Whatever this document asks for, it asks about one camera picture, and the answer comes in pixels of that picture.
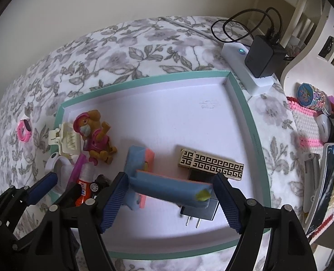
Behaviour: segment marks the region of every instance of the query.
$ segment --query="power strip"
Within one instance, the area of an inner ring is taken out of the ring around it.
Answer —
[[[231,66],[233,72],[241,80],[251,96],[267,93],[274,84],[272,76],[256,78],[245,65],[249,50],[239,42],[229,42],[223,45],[221,56]]]

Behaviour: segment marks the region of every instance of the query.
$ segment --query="dog figurine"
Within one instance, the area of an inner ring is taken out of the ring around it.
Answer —
[[[117,148],[110,143],[107,132],[110,125],[103,121],[100,123],[100,113],[98,110],[91,110],[80,114],[73,123],[74,130],[81,135],[84,140],[84,151],[88,151],[89,161],[94,165],[98,164],[98,159],[111,164],[112,154],[117,152]]]

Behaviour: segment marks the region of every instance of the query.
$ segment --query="greek key pattern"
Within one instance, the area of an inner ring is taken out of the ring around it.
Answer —
[[[228,161],[189,149],[181,150],[181,158],[178,165],[214,174],[222,172],[227,178],[235,180],[241,180],[242,171],[244,170],[244,165],[241,163]]]

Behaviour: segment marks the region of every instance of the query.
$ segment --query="white tray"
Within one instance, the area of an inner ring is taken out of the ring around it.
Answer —
[[[188,170],[177,162],[181,148],[191,148],[243,163],[242,180],[230,180],[231,185],[271,206],[260,139],[229,71],[182,72],[108,86],[63,103],[55,127],[93,109],[111,125],[108,135],[118,148],[111,165],[99,162],[95,177],[113,179],[123,171],[128,148],[140,145],[155,152],[155,172],[187,179]],[[145,209],[122,206],[102,238],[111,257],[142,260],[189,257],[238,242],[220,206],[214,220],[202,220],[198,229],[196,218],[188,226],[186,220],[177,205],[147,197]]]

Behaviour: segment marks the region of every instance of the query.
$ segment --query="table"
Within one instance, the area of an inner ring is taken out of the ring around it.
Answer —
[[[172,16],[204,33],[217,17]],[[223,38],[222,31],[217,32]],[[246,31],[232,23],[229,34],[237,38]],[[221,57],[221,45],[193,30],[163,18],[140,19],[97,30],[67,43],[32,65],[5,91],[0,103],[0,194],[11,184],[33,185],[44,176],[50,156],[47,136],[53,129],[59,105],[70,98],[111,84],[147,76],[192,70],[231,70]],[[271,204],[293,206],[302,219],[303,167],[293,115],[280,83],[270,91],[251,97],[239,82],[260,136],[268,170]],[[29,117],[33,136],[21,143],[16,136],[18,120]],[[45,196],[22,216],[15,235],[33,230],[51,205]],[[269,233],[264,234],[256,270],[265,260]],[[162,261],[114,259],[118,271],[130,270],[225,270],[235,248],[191,258]],[[82,251],[80,270],[85,270]]]

